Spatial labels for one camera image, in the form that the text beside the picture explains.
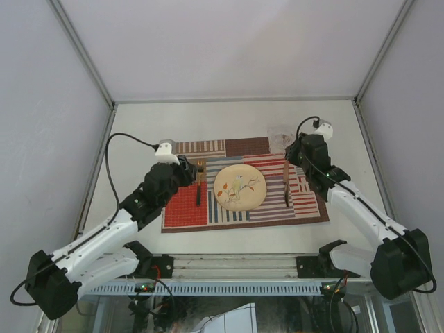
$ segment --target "white table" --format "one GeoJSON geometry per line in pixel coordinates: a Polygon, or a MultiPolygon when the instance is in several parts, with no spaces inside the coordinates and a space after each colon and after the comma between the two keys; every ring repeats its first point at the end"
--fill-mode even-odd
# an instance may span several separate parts
{"type": "MultiPolygon", "coordinates": [[[[265,137],[271,126],[294,128],[318,115],[332,123],[328,142],[332,164],[347,172],[366,197],[383,209],[375,176],[351,101],[269,101],[223,103],[164,103],[120,105],[112,128],[151,143],[265,137]]],[[[144,179],[155,163],[153,150],[131,139],[116,137],[110,146],[110,169],[121,200],[144,179]]],[[[102,165],[85,231],[115,208],[102,165]]],[[[161,218],[138,236],[152,253],[316,253],[331,241],[343,239],[370,249],[358,229],[327,204],[328,223],[162,234],[161,218]]]]}

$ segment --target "bird illustration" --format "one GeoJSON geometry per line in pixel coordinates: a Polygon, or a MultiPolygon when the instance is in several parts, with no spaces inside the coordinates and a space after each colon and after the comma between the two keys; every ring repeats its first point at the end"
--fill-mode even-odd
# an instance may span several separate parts
{"type": "Polygon", "coordinates": [[[232,188],[236,199],[239,200],[241,198],[241,196],[239,195],[239,191],[242,188],[242,176],[236,176],[236,179],[234,179],[233,181],[232,188]]]}

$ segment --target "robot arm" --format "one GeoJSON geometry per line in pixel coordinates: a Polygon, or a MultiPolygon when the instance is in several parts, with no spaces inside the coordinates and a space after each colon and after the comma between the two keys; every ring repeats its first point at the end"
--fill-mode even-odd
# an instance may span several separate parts
{"type": "Polygon", "coordinates": [[[347,270],[371,278],[388,299],[433,279],[427,237],[419,229],[408,231],[370,203],[342,169],[331,165],[325,142],[332,127],[319,125],[315,133],[301,133],[286,149],[285,158],[301,167],[312,191],[338,208],[354,223],[372,246],[355,248],[338,240],[320,249],[323,270],[347,270]]]}
{"type": "Polygon", "coordinates": [[[41,250],[31,257],[25,290],[49,319],[61,317],[94,287],[151,268],[151,253],[135,241],[137,233],[161,214],[179,187],[196,179],[196,167],[173,155],[171,144],[160,144],[155,155],[158,163],[115,215],[50,255],[41,250]]]}

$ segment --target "plate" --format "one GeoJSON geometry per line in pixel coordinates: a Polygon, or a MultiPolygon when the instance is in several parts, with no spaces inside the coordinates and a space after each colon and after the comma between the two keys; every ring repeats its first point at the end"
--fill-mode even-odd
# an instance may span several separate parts
{"type": "Polygon", "coordinates": [[[214,194],[219,205],[226,210],[253,210],[265,200],[265,178],[261,171],[251,165],[230,165],[217,174],[214,194]]]}

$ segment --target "placemat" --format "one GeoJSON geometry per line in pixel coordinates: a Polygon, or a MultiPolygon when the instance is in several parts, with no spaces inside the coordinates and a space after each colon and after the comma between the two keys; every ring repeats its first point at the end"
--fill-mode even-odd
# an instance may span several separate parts
{"type": "Polygon", "coordinates": [[[180,188],[162,215],[162,232],[256,228],[329,221],[325,202],[309,188],[301,168],[289,165],[290,207],[284,201],[284,156],[270,154],[268,137],[250,139],[178,142],[176,153],[190,162],[205,160],[201,202],[196,206],[197,184],[180,188]],[[221,207],[214,195],[217,173],[233,164],[249,164],[265,177],[264,202],[247,212],[221,207]]]}

